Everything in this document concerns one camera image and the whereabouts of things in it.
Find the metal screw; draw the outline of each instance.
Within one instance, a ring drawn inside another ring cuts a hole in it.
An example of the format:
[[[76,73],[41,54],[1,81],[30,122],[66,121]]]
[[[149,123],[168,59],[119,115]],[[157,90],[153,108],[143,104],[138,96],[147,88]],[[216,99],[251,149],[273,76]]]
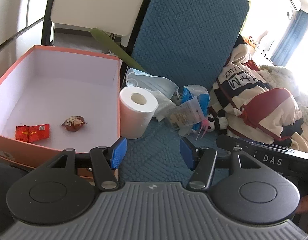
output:
[[[201,181],[191,181],[189,186],[194,189],[202,189],[205,187],[205,184]]]
[[[236,145],[234,148],[233,148],[233,151],[234,152],[240,152],[241,151],[241,147],[239,145]]]
[[[114,181],[107,180],[107,181],[103,181],[101,186],[102,188],[105,188],[105,189],[114,189],[117,187],[117,184]]]

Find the blue textured cushion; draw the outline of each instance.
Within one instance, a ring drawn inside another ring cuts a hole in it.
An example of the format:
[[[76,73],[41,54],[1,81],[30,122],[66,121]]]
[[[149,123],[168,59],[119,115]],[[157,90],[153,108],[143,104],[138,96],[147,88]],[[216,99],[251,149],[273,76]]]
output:
[[[132,57],[179,87],[210,90],[248,10],[248,0],[151,0]]]
[[[229,57],[249,9],[247,0],[151,0],[132,57],[150,74],[179,87],[211,88]],[[181,137],[152,120],[145,134],[128,140],[121,181],[181,181],[190,171],[179,153]],[[216,133],[196,146],[216,148]],[[220,155],[224,150],[217,149]],[[216,170],[214,181],[227,175]]]
[[[225,150],[216,146],[215,132],[206,133],[197,142],[193,134],[188,138],[197,147],[209,146],[217,150],[218,156],[226,155]],[[180,139],[164,121],[151,120],[141,138],[127,140],[127,152],[119,167],[120,181],[181,181],[186,185],[193,172],[179,152]],[[226,170],[216,170],[214,181],[227,175]]]

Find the orange box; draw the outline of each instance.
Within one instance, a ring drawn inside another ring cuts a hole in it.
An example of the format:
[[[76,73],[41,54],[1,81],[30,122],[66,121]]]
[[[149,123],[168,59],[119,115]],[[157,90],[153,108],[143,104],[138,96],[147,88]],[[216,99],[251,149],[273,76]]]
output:
[[[33,169],[65,148],[83,153],[111,146],[120,136],[120,64],[119,58],[102,53],[29,49],[0,79],[0,161]],[[87,123],[77,132],[61,126],[73,115]],[[14,139],[16,126],[42,123],[50,124],[50,138]]]

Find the person's hand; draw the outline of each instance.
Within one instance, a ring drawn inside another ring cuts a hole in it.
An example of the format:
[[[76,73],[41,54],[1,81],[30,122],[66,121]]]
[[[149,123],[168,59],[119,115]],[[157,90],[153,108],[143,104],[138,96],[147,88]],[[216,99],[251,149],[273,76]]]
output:
[[[308,195],[302,197],[296,209],[296,214],[308,212]]]

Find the candy wrapper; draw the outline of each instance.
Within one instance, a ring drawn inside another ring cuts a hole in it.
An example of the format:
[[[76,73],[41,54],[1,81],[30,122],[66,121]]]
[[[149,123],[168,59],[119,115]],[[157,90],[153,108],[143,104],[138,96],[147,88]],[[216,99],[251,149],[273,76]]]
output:
[[[84,122],[84,117],[71,116],[70,118],[64,121],[62,126],[65,127],[65,129],[68,131],[76,132],[79,129],[81,129],[84,124],[86,124],[86,122]]]
[[[15,139],[22,142],[35,142],[50,137],[50,125],[41,124],[36,126],[17,126]]]

